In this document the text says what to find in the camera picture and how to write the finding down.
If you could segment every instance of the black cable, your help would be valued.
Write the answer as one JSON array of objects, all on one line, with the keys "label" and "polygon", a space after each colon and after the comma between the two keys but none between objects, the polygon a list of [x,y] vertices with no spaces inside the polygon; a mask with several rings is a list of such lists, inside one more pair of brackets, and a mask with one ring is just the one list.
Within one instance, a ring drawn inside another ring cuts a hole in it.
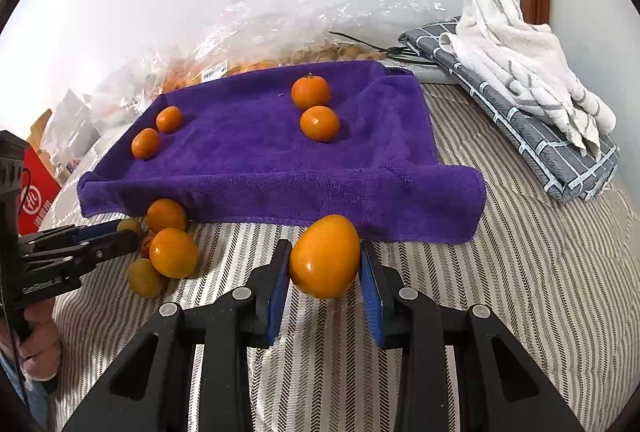
[{"label": "black cable", "polygon": [[15,335],[12,330],[10,317],[9,317],[9,314],[11,311],[9,311],[8,307],[6,306],[6,300],[4,299],[3,278],[4,277],[2,275],[2,257],[0,256],[0,302],[2,303],[2,310],[4,312],[4,321],[6,322],[6,330],[7,330],[7,333],[9,334],[9,340],[11,341],[11,350],[14,355],[14,368],[15,368],[16,376],[18,378],[18,385],[20,386],[20,394],[22,395],[22,400],[24,401],[24,404],[28,408],[29,399],[27,398],[27,391],[24,388],[24,375],[22,374],[22,369],[20,368],[20,356],[18,355],[18,346],[15,343]]},{"label": "black cable", "polygon": [[27,198],[27,195],[29,194],[29,189],[31,188],[31,171],[27,167],[24,167],[22,171],[28,174],[29,179],[27,180],[27,189],[24,190],[24,195],[22,196],[22,200],[20,202],[20,209],[18,210],[18,215],[20,215],[20,213],[22,212],[22,209],[24,208],[24,202]]},{"label": "black cable", "polygon": [[437,66],[437,64],[432,62],[430,59],[417,56],[415,52],[413,52],[411,49],[408,49],[407,47],[389,47],[388,49],[383,49],[382,47],[378,47],[359,40],[354,36],[350,36],[349,34],[339,33],[338,31],[329,31],[329,34],[342,36],[343,38],[351,40],[352,42],[371,47],[371,49],[375,49],[377,52],[383,52],[385,54],[385,57],[389,60],[394,60],[396,62],[402,63],[410,63],[412,65]]}]

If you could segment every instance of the small orange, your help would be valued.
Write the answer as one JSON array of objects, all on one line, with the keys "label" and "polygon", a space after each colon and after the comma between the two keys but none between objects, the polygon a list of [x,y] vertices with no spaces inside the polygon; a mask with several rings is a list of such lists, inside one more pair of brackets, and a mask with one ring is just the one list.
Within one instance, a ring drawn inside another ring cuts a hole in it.
[{"label": "small orange", "polygon": [[300,128],[313,141],[331,141],[340,129],[340,118],[329,107],[311,107],[300,116]]},{"label": "small orange", "polygon": [[296,107],[306,110],[317,105],[327,105],[331,97],[329,84],[322,76],[308,74],[291,87],[291,99]]},{"label": "small orange", "polygon": [[225,76],[233,76],[234,74],[241,74],[242,72],[245,72],[246,68],[244,65],[242,65],[242,63],[236,63],[236,65],[233,65],[231,68],[229,68],[229,70],[225,73]]},{"label": "small orange", "polygon": [[182,126],[182,112],[176,106],[167,107],[156,116],[156,126],[164,134],[171,134]]},{"label": "small orange", "polygon": [[140,245],[140,256],[142,258],[149,258],[149,248],[155,236],[156,235],[150,231],[146,237],[142,239],[142,244]]},{"label": "small orange", "polygon": [[259,62],[255,62],[253,65],[249,65],[245,69],[245,72],[249,70],[260,70],[262,68],[271,68],[274,66],[278,66],[278,62],[275,62],[274,60],[260,60]]},{"label": "small orange", "polygon": [[164,285],[162,275],[148,258],[137,258],[129,265],[127,281],[133,293],[146,298],[157,297]]},{"label": "small orange", "polygon": [[136,219],[122,219],[118,223],[116,231],[123,231],[125,229],[135,231],[140,238],[143,238],[145,236],[145,232],[142,231],[142,226],[140,226],[140,223]]},{"label": "small orange", "polygon": [[154,268],[165,277],[184,278],[196,268],[198,247],[188,233],[166,227],[152,240],[149,258]]},{"label": "small orange", "polygon": [[158,199],[146,210],[146,225],[154,233],[166,227],[184,231],[187,228],[187,214],[184,208],[173,199]]},{"label": "small orange", "polygon": [[315,221],[300,236],[289,257],[289,275],[302,292],[315,298],[342,295],[360,266],[360,239],[341,215]]},{"label": "small orange", "polygon": [[131,153],[136,159],[148,159],[160,149],[160,136],[152,128],[145,128],[133,138]]}]

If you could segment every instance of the white towel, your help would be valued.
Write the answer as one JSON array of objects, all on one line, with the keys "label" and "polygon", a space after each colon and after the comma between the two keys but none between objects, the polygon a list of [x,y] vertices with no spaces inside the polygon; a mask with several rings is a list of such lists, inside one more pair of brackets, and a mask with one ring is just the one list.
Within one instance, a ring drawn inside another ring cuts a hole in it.
[{"label": "white towel", "polygon": [[556,125],[583,155],[588,147],[600,158],[599,134],[613,130],[616,116],[569,69],[549,26],[527,24],[516,0],[464,0],[456,34],[441,34],[440,47],[513,106]]}]

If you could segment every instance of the blue gripper pad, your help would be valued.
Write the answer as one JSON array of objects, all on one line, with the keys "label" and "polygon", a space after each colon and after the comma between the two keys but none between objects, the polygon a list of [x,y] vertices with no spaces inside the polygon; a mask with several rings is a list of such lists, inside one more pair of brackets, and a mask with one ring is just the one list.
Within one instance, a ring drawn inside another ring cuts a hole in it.
[{"label": "blue gripper pad", "polygon": [[102,222],[101,224],[95,224],[79,229],[74,236],[74,244],[78,245],[84,240],[90,240],[92,238],[106,235],[107,233],[113,233],[117,230],[118,225],[122,219],[116,219],[115,221]]},{"label": "blue gripper pad", "polygon": [[378,286],[376,279],[373,277],[369,256],[360,248],[360,289],[362,289],[362,298],[364,299],[364,312],[367,316],[369,324],[369,332],[374,339],[376,346],[381,348],[384,344],[384,336],[382,333],[382,301],[378,294]]},{"label": "blue gripper pad", "polygon": [[280,270],[276,278],[276,283],[271,292],[268,306],[268,324],[266,335],[269,345],[273,342],[280,332],[280,324],[282,323],[282,314],[284,313],[284,303],[287,300],[287,291],[289,291],[289,255],[280,264]]}]

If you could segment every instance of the red box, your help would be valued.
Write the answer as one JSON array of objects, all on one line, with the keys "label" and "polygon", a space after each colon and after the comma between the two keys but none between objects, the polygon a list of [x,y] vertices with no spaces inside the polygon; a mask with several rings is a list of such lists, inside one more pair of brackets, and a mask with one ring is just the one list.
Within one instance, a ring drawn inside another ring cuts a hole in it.
[{"label": "red box", "polygon": [[18,201],[19,203],[24,202],[22,211],[18,215],[20,235],[35,233],[38,230],[51,207],[51,203],[60,192],[60,185],[51,177],[33,147],[27,148],[24,153],[24,166],[31,172],[31,184],[27,191],[29,174],[23,173],[22,192]]}]

